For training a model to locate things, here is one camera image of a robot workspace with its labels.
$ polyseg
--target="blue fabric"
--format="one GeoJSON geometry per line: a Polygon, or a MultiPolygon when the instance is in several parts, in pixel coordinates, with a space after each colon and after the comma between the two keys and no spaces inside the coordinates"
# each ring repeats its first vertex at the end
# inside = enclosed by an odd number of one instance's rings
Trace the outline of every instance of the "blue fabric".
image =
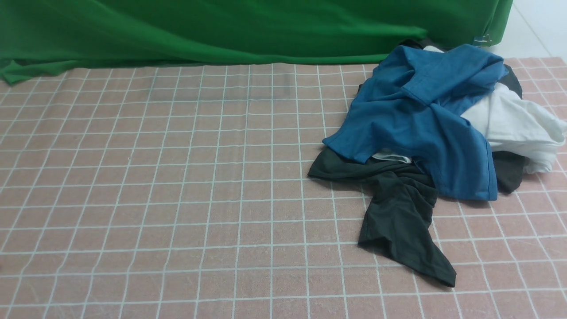
{"type": "Polygon", "coordinates": [[[374,69],[342,127],[323,143],[358,163],[389,148],[412,157],[441,195],[496,200],[490,145],[460,115],[506,74],[501,57],[471,45],[447,53],[399,46],[374,69]]]}

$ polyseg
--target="black fabric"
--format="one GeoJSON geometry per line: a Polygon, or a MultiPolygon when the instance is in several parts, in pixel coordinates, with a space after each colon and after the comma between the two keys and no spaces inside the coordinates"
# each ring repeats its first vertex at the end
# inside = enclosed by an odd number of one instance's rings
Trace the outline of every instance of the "black fabric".
{"type": "Polygon", "coordinates": [[[308,176],[371,187],[374,196],[362,222],[358,245],[445,286],[455,286],[456,272],[428,231],[438,193],[431,177],[415,165],[373,158],[362,165],[325,148],[308,176]]]}
{"type": "Polygon", "coordinates": [[[520,85],[520,81],[514,74],[514,71],[510,67],[510,65],[504,65],[504,67],[508,70],[508,74],[498,81],[498,83],[502,83],[508,87],[511,91],[514,91],[520,98],[522,98],[522,86],[520,85]]]}
{"type": "MultiPolygon", "coordinates": [[[[427,45],[431,45],[426,44],[421,46],[420,43],[414,40],[406,40],[401,44],[407,44],[409,47],[414,45],[412,48],[424,48],[427,45]]],[[[508,70],[508,74],[498,82],[504,84],[508,87],[508,89],[515,92],[520,98],[522,98],[522,86],[520,85],[520,81],[509,65],[504,65],[504,67],[508,70]]],[[[496,171],[498,191],[504,194],[510,194],[518,189],[522,183],[526,158],[514,153],[501,151],[493,152],[492,159],[494,160],[494,170],[496,171]]]]}
{"type": "Polygon", "coordinates": [[[510,194],[522,183],[526,158],[510,152],[493,152],[494,169],[496,170],[496,182],[498,190],[504,194],[510,194]]]}

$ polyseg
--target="green fabric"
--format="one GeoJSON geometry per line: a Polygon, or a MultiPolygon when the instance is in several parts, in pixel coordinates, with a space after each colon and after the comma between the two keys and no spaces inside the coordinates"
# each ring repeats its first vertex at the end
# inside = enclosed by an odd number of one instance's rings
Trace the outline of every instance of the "green fabric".
{"type": "Polygon", "coordinates": [[[374,196],[362,222],[358,245],[445,286],[455,286],[456,272],[428,231],[437,190],[431,177],[415,165],[373,158],[362,165],[325,148],[311,165],[308,176],[368,185],[374,196]]]}
{"type": "Polygon", "coordinates": [[[0,76],[77,67],[353,64],[406,38],[502,37],[512,0],[3,0],[0,76]]]}

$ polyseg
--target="grid pattern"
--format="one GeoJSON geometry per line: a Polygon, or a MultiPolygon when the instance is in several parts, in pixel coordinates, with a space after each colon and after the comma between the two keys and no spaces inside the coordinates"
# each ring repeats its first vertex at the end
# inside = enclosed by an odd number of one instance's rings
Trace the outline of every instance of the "grid pattern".
{"type": "MultiPolygon", "coordinates": [[[[567,65],[512,59],[567,119],[567,65]]],[[[368,191],[306,178],[373,65],[75,69],[0,83],[0,318],[567,318],[567,147],[440,199],[455,289],[356,247],[368,191]]]]}

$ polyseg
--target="clothing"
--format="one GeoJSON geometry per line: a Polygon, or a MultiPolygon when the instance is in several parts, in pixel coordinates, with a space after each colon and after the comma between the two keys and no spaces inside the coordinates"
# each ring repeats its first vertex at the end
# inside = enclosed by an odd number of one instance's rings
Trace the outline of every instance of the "clothing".
{"type": "MultiPolygon", "coordinates": [[[[400,45],[411,48],[425,49],[427,51],[433,52],[444,52],[439,49],[431,40],[425,39],[422,41],[406,40],[400,45]]],[[[520,81],[514,74],[514,71],[509,65],[504,65],[508,74],[503,78],[498,80],[498,83],[506,85],[511,91],[518,94],[522,98],[522,86],[520,81]]],[[[360,91],[362,84],[358,86],[358,91],[360,91]]],[[[376,154],[372,155],[372,158],[383,161],[400,161],[404,163],[411,163],[412,160],[409,157],[401,156],[393,153],[391,150],[382,149],[376,154]]],[[[494,170],[496,172],[496,182],[498,185],[498,191],[504,194],[511,194],[513,191],[520,187],[522,183],[524,164],[527,163],[524,156],[520,156],[514,153],[500,151],[492,152],[492,158],[494,161],[494,170]]]]}
{"type": "Polygon", "coordinates": [[[526,158],[510,152],[492,152],[498,191],[511,194],[522,183],[526,158]]]}
{"type": "Polygon", "coordinates": [[[550,172],[560,146],[565,144],[567,123],[544,107],[520,97],[497,83],[494,92],[461,115],[482,133],[493,151],[527,157],[524,172],[550,172]]]}
{"type": "Polygon", "coordinates": [[[358,163],[388,148],[414,160],[442,195],[496,200],[490,146],[459,115],[506,73],[501,57],[471,45],[447,53],[399,46],[374,69],[342,127],[323,143],[358,163]]]}
{"type": "MultiPolygon", "coordinates": [[[[444,50],[439,49],[431,41],[423,40],[423,41],[420,41],[418,45],[422,46],[423,50],[426,50],[426,51],[445,52],[444,50]]],[[[514,71],[512,70],[512,68],[509,65],[505,64],[504,68],[506,68],[506,70],[508,70],[508,74],[505,75],[504,77],[502,77],[500,80],[498,80],[498,83],[504,84],[505,86],[508,87],[508,89],[516,92],[516,94],[518,94],[518,96],[520,98],[522,98],[522,86],[520,85],[520,81],[518,81],[518,78],[516,77],[516,75],[514,74],[514,71]]]]}
{"type": "Polygon", "coordinates": [[[376,154],[372,155],[372,158],[375,158],[376,160],[381,160],[381,161],[396,161],[396,162],[406,163],[406,164],[409,164],[409,163],[412,162],[411,158],[409,158],[407,156],[398,155],[398,154],[392,152],[392,150],[387,149],[387,148],[383,148],[380,151],[376,152],[376,154]]]}
{"type": "Polygon", "coordinates": [[[455,286],[456,272],[428,231],[437,190],[417,167],[373,158],[363,165],[325,148],[311,165],[312,178],[370,186],[374,197],[362,222],[360,247],[383,254],[441,284],[455,286]]]}

